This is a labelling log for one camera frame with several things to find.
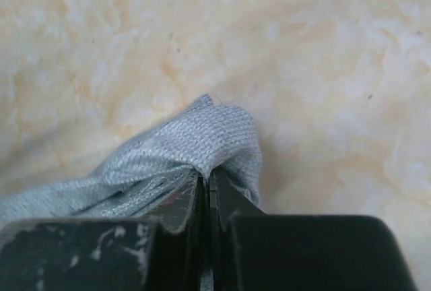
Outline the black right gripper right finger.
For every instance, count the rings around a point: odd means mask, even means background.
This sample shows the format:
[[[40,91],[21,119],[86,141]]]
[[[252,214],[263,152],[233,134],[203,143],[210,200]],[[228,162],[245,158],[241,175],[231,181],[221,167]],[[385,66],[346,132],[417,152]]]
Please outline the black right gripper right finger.
[[[415,290],[393,233],[372,216],[269,215],[222,168],[209,178],[215,290]]]

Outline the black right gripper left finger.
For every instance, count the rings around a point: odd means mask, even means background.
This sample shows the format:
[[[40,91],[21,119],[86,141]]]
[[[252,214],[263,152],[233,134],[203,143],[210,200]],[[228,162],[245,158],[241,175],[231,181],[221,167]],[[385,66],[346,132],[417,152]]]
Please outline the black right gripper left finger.
[[[2,290],[198,290],[201,175],[136,218],[20,220],[1,231]]]

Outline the grey-blue pillowcase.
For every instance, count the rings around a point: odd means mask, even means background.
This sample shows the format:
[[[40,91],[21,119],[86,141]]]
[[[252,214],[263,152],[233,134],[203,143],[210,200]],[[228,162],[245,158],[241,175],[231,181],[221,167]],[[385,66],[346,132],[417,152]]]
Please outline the grey-blue pillowcase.
[[[262,155],[252,116],[210,96],[119,146],[84,178],[1,199],[1,223],[29,218],[129,217],[155,207],[188,179],[223,167],[254,204]]]

